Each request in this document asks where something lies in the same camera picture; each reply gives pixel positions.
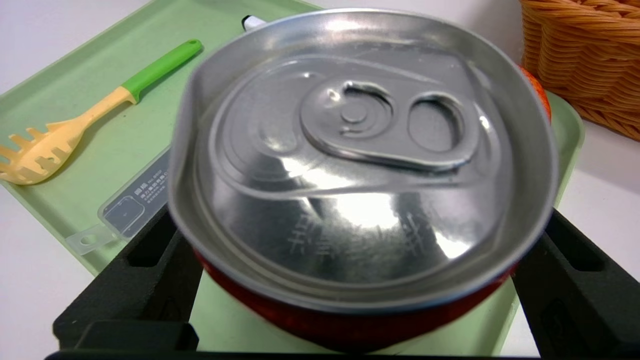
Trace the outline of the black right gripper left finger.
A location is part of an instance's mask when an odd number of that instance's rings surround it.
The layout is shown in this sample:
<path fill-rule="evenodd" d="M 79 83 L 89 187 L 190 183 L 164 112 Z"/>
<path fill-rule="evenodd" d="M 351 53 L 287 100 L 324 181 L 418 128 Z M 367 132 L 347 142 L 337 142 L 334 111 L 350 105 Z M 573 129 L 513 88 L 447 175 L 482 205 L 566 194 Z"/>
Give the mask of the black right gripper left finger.
<path fill-rule="evenodd" d="M 164 206 L 55 319 L 61 350 L 195 350 L 202 265 Z"/>

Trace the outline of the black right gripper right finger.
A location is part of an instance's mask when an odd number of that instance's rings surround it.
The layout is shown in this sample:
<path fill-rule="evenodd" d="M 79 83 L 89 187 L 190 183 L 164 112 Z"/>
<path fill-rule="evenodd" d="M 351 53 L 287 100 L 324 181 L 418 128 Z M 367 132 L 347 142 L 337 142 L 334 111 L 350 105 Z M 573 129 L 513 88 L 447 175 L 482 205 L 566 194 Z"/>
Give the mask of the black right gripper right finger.
<path fill-rule="evenodd" d="M 512 281 L 540 356 L 639 355 L 639 282 L 558 210 Z"/>

